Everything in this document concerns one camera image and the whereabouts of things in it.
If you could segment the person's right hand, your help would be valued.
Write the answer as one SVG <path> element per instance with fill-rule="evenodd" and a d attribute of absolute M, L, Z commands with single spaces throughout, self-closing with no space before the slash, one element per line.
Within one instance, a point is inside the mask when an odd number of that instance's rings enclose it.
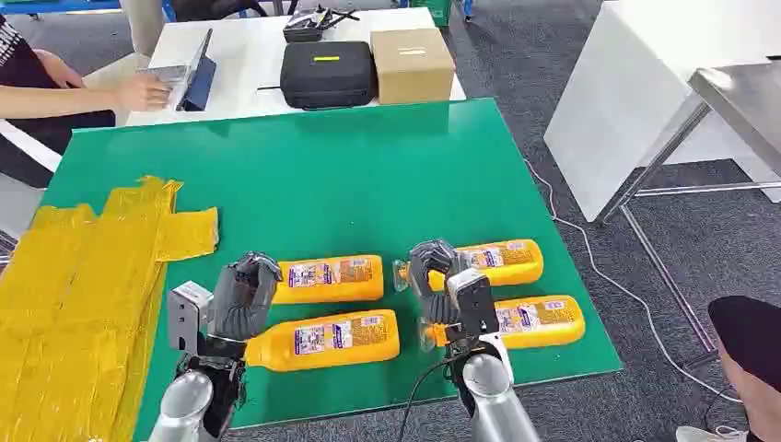
<path fill-rule="evenodd" d="M 126 111 L 157 111 L 169 103 L 172 87 L 149 73 L 135 74 L 113 90 L 116 105 Z"/>

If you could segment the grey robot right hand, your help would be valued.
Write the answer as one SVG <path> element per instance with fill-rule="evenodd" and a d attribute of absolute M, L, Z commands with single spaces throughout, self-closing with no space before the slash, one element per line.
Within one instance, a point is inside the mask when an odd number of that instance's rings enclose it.
<path fill-rule="evenodd" d="M 442 238 L 417 244 L 409 251 L 410 287 L 418 296 L 424 318 L 436 324 L 459 321 L 459 309 L 451 300 L 446 287 L 434 289 L 429 273 L 434 271 L 448 278 L 461 270 L 456 250 Z"/>

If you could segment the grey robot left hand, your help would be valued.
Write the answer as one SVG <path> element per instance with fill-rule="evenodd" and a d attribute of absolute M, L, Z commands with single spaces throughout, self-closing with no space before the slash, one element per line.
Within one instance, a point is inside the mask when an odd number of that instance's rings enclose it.
<path fill-rule="evenodd" d="M 235 342 L 260 335 L 282 281 L 278 262 L 262 252 L 247 252 L 224 266 L 213 292 L 209 334 Z"/>

